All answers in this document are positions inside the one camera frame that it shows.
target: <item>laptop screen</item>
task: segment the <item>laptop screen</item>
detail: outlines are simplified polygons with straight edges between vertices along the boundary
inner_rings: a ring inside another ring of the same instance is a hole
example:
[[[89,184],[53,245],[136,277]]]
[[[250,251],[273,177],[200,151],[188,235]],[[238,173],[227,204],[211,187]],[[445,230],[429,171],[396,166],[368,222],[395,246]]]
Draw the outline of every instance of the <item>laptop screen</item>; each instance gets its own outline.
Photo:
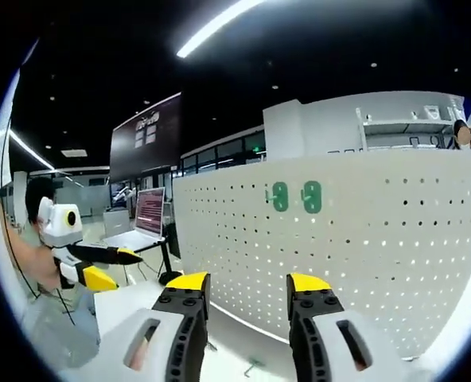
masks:
[[[165,189],[145,189],[138,193],[135,226],[162,237]]]

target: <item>display screen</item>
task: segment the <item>display screen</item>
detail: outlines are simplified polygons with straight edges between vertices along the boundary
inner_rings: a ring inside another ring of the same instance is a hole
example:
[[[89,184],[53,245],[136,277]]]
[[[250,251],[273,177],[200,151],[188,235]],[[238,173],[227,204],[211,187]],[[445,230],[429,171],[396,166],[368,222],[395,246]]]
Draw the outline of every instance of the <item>display screen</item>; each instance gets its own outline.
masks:
[[[110,149],[110,182],[180,161],[181,94],[149,107],[114,129]]]
[[[135,225],[155,235],[162,236],[163,200],[165,189],[140,191],[137,198]]]

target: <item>pegboard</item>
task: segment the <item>pegboard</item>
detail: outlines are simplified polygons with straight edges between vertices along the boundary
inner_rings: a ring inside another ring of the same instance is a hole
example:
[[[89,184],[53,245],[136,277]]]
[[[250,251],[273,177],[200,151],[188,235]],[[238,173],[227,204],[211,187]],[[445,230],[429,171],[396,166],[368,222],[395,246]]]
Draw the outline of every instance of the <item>pegboard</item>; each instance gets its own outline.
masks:
[[[308,181],[321,187],[318,213],[302,201]],[[283,183],[288,208],[279,212],[271,198]],[[323,155],[202,173],[173,187],[185,271],[210,272],[211,301],[283,339],[290,272],[328,281],[401,357],[430,346],[471,273],[471,153]]]

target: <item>person's arm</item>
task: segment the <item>person's arm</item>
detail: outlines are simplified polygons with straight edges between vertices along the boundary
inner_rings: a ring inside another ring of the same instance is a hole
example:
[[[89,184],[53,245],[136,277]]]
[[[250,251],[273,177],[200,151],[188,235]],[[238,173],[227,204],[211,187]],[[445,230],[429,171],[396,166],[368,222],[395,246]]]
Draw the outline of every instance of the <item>person's arm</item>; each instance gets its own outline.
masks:
[[[16,258],[21,270],[48,291],[60,287],[59,271],[53,260],[52,250],[44,246],[35,248],[22,240],[4,217],[1,205],[0,223],[7,251],[10,253],[13,265],[16,266]]]

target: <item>black ceiling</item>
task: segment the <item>black ceiling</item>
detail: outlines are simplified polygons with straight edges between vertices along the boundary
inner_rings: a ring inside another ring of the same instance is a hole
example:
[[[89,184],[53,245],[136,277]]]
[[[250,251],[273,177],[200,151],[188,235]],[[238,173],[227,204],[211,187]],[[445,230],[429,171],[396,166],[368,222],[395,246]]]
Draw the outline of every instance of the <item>black ceiling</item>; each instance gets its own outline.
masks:
[[[7,47],[0,88],[40,38],[21,68],[13,129],[57,168],[106,166],[112,129],[146,108],[144,101],[179,91],[183,153],[261,124],[263,108],[289,99],[385,90],[471,97],[469,1],[269,0],[190,57],[175,56],[234,2],[0,4]],[[65,158],[67,148],[88,157]],[[10,159],[12,170],[42,168],[14,147]]]

